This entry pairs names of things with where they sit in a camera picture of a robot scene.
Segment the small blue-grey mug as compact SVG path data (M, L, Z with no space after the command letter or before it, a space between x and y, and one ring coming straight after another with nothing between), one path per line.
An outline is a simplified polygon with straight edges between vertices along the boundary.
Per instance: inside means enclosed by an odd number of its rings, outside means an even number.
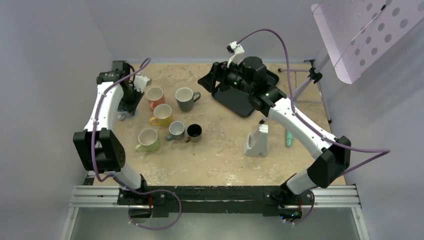
M185 125L181 121L174 121L169 125L169 134L166 136L167 141L182 140L185 136Z

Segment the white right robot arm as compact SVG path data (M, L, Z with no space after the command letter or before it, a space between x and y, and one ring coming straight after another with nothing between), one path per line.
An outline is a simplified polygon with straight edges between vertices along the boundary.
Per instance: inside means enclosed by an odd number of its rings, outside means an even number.
M336 137L319 128L281 89L269 83L268 74L261 58L249 56L239 64L214 62L209 73L197 83L210 93L218 87L243 93L255 110L289 130L306 147L314 162L280 186L282 200L292 204L307 190L328 187L347 170L351 142L345 136Z

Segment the yellow mug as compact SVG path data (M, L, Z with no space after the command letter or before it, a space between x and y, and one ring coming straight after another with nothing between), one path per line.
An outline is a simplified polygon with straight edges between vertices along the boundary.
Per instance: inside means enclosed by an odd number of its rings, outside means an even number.
M173 111L168 104L160 104L153 110L149 123L153 126L169 127L173 120Z

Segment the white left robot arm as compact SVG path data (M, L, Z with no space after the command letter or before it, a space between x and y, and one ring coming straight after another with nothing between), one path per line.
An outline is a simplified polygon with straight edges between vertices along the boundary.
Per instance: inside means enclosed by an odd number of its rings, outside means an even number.
M126 152L113 127L116 119L134 117L151 80L124 60L112 62L111 70L96 78L96 100L82 131L73 134L73 143L83 167L94 172L98 181L114 179L138 205L146 203L149 191L144 177L126 163Z

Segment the brown ribbed mug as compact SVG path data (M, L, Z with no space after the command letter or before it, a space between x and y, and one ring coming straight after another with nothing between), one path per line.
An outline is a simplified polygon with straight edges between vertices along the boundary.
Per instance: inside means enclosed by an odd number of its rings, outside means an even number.
M198 124L191 124L187 130L187 138L185 140L186 143L193 142L197 143L201 140L202 137L202 127Z

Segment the grey-blue ceramic mug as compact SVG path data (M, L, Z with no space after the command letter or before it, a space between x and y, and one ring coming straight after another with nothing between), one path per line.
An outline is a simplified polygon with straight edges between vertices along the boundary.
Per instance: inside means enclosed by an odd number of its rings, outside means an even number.
M183 112L190 112L193 109L195 102L198 101L200 97L200 92L193 92L188 87L179 88L175 92L178 107Z

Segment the green mug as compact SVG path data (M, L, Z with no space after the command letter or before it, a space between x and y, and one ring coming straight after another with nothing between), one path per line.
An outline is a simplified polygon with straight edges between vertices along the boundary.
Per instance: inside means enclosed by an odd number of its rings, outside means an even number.
M138 153L154 152L161 146L158 132L152 128L143 129L137 139L139 144L135 147L135 151Z

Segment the pink mug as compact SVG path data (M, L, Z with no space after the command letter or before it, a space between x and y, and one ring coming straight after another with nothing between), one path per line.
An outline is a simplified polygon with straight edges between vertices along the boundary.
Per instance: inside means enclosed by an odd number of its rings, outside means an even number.
M163 89L158 86L149 88L146 91L145 96L149 101L149 109L152 112L158 105L166 103Z

